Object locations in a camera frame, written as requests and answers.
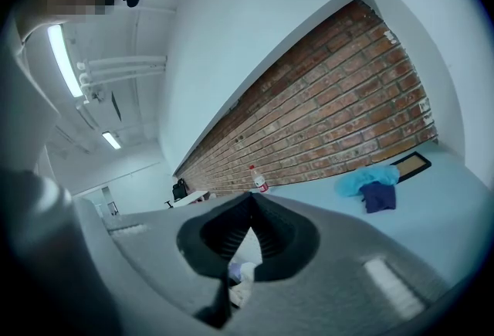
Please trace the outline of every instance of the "light blue fabric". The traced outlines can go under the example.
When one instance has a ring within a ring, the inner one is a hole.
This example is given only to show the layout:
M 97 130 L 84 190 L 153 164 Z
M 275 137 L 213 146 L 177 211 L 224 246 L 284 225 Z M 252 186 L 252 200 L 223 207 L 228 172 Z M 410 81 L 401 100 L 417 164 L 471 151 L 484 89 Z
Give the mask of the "light blue fabric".
M 335 189 L 343 197 L 360 195 L 360 188 L 372 182 L 383 185 L 396 185 L 400 179 L 400 171 L 396 166 L 372 166 L 358 170 L 341 177 L 335 184 Z

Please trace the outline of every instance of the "person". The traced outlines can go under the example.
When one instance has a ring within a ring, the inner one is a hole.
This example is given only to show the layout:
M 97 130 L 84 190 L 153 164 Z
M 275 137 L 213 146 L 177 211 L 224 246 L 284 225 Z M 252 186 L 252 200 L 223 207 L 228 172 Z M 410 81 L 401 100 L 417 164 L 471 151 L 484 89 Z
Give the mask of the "person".
M 58 118 L 29 73 L 25 44 L 43 26 L 104 13 L 114 0 L 18 0 L 0 36 L 0 168 L 33 171 L 48 161 L 45 143 Z M 52 177 L 51 168 L 47 175 Z

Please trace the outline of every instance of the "blue cloth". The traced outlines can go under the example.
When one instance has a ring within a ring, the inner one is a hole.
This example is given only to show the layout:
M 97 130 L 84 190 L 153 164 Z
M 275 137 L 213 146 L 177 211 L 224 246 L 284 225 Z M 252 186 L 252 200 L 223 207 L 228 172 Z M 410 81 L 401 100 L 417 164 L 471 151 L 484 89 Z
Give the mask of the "blue cloth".
M 396 193 L 393 185 L 372 182 L 362 186 L 360 191 L 364 194 L 365 208 L 368 214 L 384 209 L 396 209 Z
M 339 195 L 344 197 L 358 196 L 360 188 L 372 182 L 380 182 L 383 185 L 396 185 L 400 179 L 400 171 L 396 166 L 371 166 L 359 168 L 354 172 L 344 175 L 335 184 Z

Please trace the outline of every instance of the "white ceiling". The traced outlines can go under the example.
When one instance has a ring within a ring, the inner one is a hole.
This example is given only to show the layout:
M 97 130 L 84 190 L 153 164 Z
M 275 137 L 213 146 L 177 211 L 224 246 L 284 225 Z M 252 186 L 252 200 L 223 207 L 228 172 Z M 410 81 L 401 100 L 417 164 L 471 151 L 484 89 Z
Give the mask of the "white ceiling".
M 84 20 L 64 24 L 74 70 L 77 71 L 75 64 L 84 60 L 167 55 L 179 5 L 180 0 L 140 0 L 136 8 L 128 8 L 118 2 L 110 14 L 87 16 Z M 92 108 L 90 113 L 96 113 L 99 124 L 94 130 L 76 109 L 77 100 L 70 95 L 59 72 L 46 29 L 35 32 L 26 48 L 32 75 L 61 114 L 47 144 L 50 154 L 69 158 L 74 151 L 88 154 L 112 151 L 101 137 L 103 131 L 115 133 L 125 147 L 156 138 L 160 76 L 108 83 L 105 87 L 107 97 L 112 93 L 115 96 L 122 121 L 116 117 L 113 107 Z

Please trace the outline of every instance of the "dark blue cloth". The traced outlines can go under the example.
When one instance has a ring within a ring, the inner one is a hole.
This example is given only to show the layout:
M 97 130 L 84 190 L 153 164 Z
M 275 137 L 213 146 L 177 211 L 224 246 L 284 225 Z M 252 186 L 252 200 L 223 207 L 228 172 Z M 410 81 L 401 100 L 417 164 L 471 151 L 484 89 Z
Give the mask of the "dark blue cloth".
M 383 185 L 380 182 L 364 185 L 360 188 L 364 194 L 367 213 L 396 209 L 396 193 L 394 185 Z

